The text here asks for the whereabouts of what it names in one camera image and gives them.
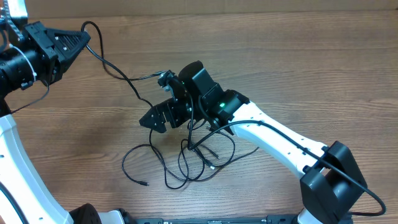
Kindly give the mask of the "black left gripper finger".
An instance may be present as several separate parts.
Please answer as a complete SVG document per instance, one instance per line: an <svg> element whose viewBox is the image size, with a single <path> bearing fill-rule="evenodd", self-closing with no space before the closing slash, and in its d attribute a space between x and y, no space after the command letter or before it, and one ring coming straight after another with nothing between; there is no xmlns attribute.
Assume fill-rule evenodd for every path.
<svg viewBox="0 0 398 224"><path fill-rule="evenodd" d="M80 40L73 44L68 41L56 40L55 41L55 53L57 58L55 59L54 74L61 75L65 73L72 63L75 61L80 52L85 48L88 40Z"/></svg>
<svg viewBox="0 0 398 224"><path fill-rule="evenodd" d="M60 29L47 29L47 35L60 49L82 49L91 39L85 31L70 31Z"/></svg>

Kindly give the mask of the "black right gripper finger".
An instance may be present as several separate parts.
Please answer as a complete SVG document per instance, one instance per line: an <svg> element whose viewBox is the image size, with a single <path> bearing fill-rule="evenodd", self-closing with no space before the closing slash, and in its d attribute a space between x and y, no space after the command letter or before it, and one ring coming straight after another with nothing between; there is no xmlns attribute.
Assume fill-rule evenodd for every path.
<svg viewBox="0 0 398 224"><path fill-rule="evenodd" d="M148 111L140 120L139 124L145 128L152 129L158 133L165 133L165 118L163 114Z"/></svg>
<svg viewBox="0 0 398 224"><path fill-rule="evenodd" d="M170 102L164 101L153 106L146 115L150 118L170 118Z"/></svg>

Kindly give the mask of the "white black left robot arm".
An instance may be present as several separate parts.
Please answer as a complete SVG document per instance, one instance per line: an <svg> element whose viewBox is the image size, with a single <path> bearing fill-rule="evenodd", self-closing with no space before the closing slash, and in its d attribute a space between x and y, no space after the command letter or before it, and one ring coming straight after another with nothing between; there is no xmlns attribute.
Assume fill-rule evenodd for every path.
<svg viewBox="0 0 398 224"><path fill-rule="evenodd" d="M90 203L71 211L55 199L31 161L20 135L16 110L6 96L36 82L49 89L90 41L84 30L28 24L25 41L1 52L1 218L6 223L135 223L122 208L99 212Z"/></svg>

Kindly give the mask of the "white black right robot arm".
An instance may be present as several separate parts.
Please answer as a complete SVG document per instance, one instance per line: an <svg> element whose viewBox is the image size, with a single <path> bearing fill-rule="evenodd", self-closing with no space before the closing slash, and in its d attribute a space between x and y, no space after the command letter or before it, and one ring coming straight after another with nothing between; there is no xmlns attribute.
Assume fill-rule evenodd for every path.
<svg viewBox="0 0 398 224"><path fill-rule="evenodd" d="M366 181L350 151L336 141L331 146L306 138L266 115L248 97L223 90L201 61L178 75L166 71L158 84L172 97L153 106L139 121L158 133L165 124L177 128L189 119L209 122L262 148L300 181L304 209L296 223L341 223L360 198Z"/></svg>

